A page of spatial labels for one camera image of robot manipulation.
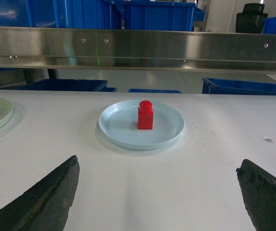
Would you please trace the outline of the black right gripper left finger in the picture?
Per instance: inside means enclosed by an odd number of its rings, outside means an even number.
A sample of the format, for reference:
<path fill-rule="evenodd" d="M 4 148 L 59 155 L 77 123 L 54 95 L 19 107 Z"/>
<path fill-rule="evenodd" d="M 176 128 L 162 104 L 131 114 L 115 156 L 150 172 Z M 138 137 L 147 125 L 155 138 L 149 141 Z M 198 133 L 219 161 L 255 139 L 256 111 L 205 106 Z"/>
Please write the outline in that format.
<path fill-rule="evenodd" d="M 62 231 L 73 204 L 80 166 L 73 155 L 0 209 L 0 231 Z"/>

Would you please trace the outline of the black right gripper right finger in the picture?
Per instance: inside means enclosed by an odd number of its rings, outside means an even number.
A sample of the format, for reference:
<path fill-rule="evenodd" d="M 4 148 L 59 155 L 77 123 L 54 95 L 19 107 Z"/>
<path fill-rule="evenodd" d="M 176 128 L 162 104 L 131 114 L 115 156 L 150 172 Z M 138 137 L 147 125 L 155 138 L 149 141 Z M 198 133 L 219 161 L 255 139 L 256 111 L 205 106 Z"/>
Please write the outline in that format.
<path fill-rule="evenodd" d="M 276 177 L 244 159 L 236 170 L 243 202 L 257 231 L 276 231 Z"/>

